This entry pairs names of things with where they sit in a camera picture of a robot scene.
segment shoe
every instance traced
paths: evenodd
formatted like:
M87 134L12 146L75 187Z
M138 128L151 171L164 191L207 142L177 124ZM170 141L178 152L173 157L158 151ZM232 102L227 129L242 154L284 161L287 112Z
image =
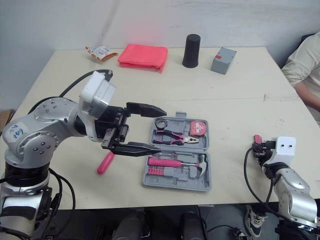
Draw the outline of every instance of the shoe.
M261 234L262 223L267 218L266 214L255 213L250 205L245 206L244 225L247 231L258 238Z

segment pink screwdriver handle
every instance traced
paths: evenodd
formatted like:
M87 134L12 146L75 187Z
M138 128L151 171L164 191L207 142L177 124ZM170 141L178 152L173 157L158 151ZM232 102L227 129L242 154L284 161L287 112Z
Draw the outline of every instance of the pink screwdriver handle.
M108 169L109 165L111 164L112 160L114 159L115 155L112 152L109 152L103 161L100 163L98 168L96 169L96 172L98 174L104 174L105 171Z
M158 159L150 157L148 160L149 166L160 166L160 167L173 167L173 168L180 168L181 162L172 159Z

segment hammer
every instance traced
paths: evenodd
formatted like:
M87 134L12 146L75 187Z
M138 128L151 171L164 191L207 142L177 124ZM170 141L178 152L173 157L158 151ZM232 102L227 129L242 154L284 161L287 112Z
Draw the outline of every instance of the hammer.
M178 160L173 159L159 159L150 157L148 159L149 166L160 166L160 167L172 167L172 168L181 168L183 166L194 166L196 168L201 169L201 173L199 177L201 177L207 170L207 163L205 162L206 155L200 154L199 155L199 163L185 163Z

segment pliers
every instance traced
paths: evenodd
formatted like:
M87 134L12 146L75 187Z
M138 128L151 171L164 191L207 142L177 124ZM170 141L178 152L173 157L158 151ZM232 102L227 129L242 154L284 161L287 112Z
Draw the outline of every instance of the pliers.
M157 140L153 139L152 143L153 144L165 144L165 145L179 145L182 146L185 143L186 144L198 144L199 139L192 137L192 136L184 136L182 132L174 132L174 131L169 131L169 130L155 130L154 131L155 135L165 135L168 137L171 137L175 140L173 141L162 141L162 140Z

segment red cloth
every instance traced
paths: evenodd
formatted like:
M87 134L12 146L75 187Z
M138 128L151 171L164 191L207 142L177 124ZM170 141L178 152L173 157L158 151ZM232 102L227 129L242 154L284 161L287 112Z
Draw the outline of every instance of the red cloth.
M119 56L121 67L155 68L162 72L164 69L168 49L163 46L146 46L129 44Z

